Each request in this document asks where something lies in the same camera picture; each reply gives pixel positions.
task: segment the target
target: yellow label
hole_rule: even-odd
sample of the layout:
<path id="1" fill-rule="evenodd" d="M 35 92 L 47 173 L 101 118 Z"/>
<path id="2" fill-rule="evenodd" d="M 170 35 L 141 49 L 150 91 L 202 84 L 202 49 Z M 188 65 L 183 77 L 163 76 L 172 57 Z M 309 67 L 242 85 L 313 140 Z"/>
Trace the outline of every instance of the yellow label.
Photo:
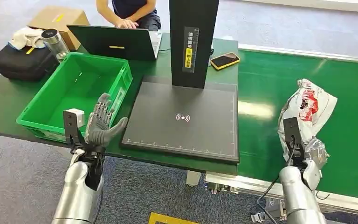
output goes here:
<path id="1" fill-rule="evenodd" d="M 191 58 L 193 56 L 193 49 L 186 48 L 186 57 L 185 57 L 185 68 L 191 68 Z"/>
<path id="2" fill-rule="evenodd" d="M 25 54 L 26 55 L 29 55 L 29 54 L 31 54 L 31 52 L 34 50 L 34 48 L 30 48 Z"/>
<path id="3" fill-rule="evenodd" d="M 149 224 L 155 224 L 156 222 L 166 223 L 166 224 L 197 224 L 187 220 L 173 218 L 170 216 L 160 215 L 152 212 L 149 218 Z"/>
<path id="4" fill-rule="evenodd" d="M 57 17 L 55 17 L 54 19 L 53 19 L 53 22 L 59 22 L 59 21 L 61 21 L 61 19 L 64 17 L 64 14 L 61 14 L 61 15 L 58 15 Z"/>
<path id="5" fill-rule="evenodd" d="M 124 47 L 120 47 L 120 46 L 109 46 L 109 48 L 124 49 Z"/>

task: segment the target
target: metal frame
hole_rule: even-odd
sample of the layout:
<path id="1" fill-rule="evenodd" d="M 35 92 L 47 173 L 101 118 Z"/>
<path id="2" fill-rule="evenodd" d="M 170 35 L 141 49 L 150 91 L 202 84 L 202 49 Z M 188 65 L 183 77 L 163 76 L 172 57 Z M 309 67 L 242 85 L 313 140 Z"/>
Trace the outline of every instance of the metal frame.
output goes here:
<path id="1" fill-rule="evenodd" d="M 257 180 L 249 177 L 232 176 L 213 172 L 207 172 L 205 181 L 227 185 L 236 188 L 236 191 L 239 193 L 253 195 L 262 195 L 271 184 L 271 182 L 268 181 Z M 330 194 L 330 196 L 325 200 L 317 200 L 321 209 L 344 211 L 358 215 L 358 198 L 323 191 L 320 191 L 318 196 L 320 198 L 325 198 L 328 194 Z M 282 185 L 280 183 L 274 184 L 266 196 L 269 198 L 283 200 Z"/>
<path id="2" fill-rule="evenodd" d="M 311 56 L 311 57 L 319 57 L 319 58 L 326 58 L 326 59 L 334 59 L 339 61 L 358 62 L 358 58 L 347 56 L 347 55 L 325 54 L 319 52 L 283 49 L 283 48 L 270 48 L 270 47 L 262 47 L 256 45 L 248 45 L 248 44 L 239 44 L 238 47 L 239 49 L 245 49 L 250 51 L 260 51 L 260 52 L 299 55 L 299 56 Z M 244 176 L 224 175 L 224 174 L 213 173 L 213 172 L 207 172 L 205 180 L 207 182 L 223 184 L 236 188 L 236 190 L 240 193 L 248 193 L 253 195 L 262 195 L 271 184 L 271 182 L 268 181 L 257 180 Z M 318 199 L 319 206 L 322 209 L 344 211 L 353 214 L 358 214 L 358 198 L 333 194 L 329 192 L 322 192 L 322 191 L 318 193 L 318 196 L 320 198 L 325 198 L 328 194 L 330 194 L 330 196 L 325 200 Z M 280 183 L 276 183 L 272 187 L 270 192 L 267 194 L 267 197 L 283 200 L 282 185 Z"/>

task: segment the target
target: green plastic bin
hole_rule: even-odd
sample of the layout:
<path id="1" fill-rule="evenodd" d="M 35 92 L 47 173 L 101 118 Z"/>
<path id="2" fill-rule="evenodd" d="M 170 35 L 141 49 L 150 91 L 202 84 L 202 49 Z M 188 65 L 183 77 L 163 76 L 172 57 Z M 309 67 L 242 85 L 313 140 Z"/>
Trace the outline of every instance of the green plastic bin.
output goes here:
<path id="1" fill-rule="evenodd" d="M 65 142 L 64 110 L 83 110 L 88 120 L 98 98 L 106 92 L 112 96 L 115 109 L 112 123 L 131 82 L 127 60 L 69 53 L 16 122 L 36 137 Z M 85 126 L 80 130 L 84 135 Z"/>

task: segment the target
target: glass jar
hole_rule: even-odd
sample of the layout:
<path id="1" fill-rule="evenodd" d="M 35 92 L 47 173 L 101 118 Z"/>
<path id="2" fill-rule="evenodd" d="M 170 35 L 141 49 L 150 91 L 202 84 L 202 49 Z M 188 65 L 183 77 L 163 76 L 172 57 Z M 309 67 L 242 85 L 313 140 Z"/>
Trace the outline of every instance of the glass jar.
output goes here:
<path id="1" fill-rule="evenodd" d="M 42 33 L 45 45 L 55 55 L 59 62 L 62 62 L 69 53 L 69 49 L 61 38 L 60 32 L 56 29 L 46 29 Z"/>

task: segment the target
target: floor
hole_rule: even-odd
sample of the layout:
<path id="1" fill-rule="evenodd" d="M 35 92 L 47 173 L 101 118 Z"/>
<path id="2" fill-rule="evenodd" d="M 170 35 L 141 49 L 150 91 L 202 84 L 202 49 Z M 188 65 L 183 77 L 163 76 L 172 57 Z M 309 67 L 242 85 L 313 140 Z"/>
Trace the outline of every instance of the floor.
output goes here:
<path id="1" fill-rule="evenodd" d="M 0 49 L 47 4 L 82 8 L 90 23 L 109 25 L 94 1 L 0 0 Z M 169 30 L 168 1 L 158 0 L 157 9 L 162 29 Z M 358 13 L 220 0 L 215 37 L 358 56 Z M 50 223 L 68 164 L 56 147 L 0 137 L 0 224 Z M 203 224 L 248 224 L 259 212 L 255 196 L 211 195 L 203 181 L 186 186 L 184 170 L 108 158 L 104 171 L 100 224 L 147 223 L 151 211 Z M 326 217 L 358 224 L 355 215 Z"/>

